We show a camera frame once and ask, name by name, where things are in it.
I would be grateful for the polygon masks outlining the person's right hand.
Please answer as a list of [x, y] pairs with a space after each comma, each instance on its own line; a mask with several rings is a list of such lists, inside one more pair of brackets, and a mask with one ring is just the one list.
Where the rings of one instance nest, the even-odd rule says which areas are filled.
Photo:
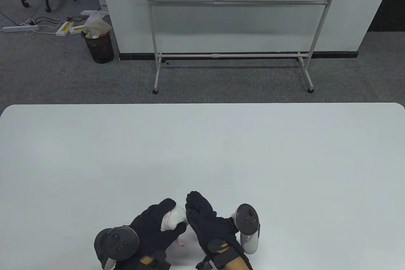
[[211, 251], [211, 243], [218, 246], [228, 244], [235, 246], [238, 251], [241, 246], [236, 238], [237, 228], [231, 217], [218, 217], [201, 193], [192, 191], [186, 197], [186, 217], [194, 230], [198, 242], [207, 255], [214, 255], [217, 250]]

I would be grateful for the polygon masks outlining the person's left hand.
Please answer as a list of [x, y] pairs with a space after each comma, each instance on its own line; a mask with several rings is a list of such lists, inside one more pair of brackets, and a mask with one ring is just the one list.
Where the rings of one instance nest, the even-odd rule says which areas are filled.
[[139, 247], [128, 261], [135, 263], [145, 256], [152, 256], [155, 252], [165, 252], [186, 231], [186, 223], [178, 224], [174, 230], [161, 231], [164, 215], [176, 205], [173, 199], [166, 198], [159, 204], [149, 206], [133, 220], [130, 228], [136, 232], [139, 238]]

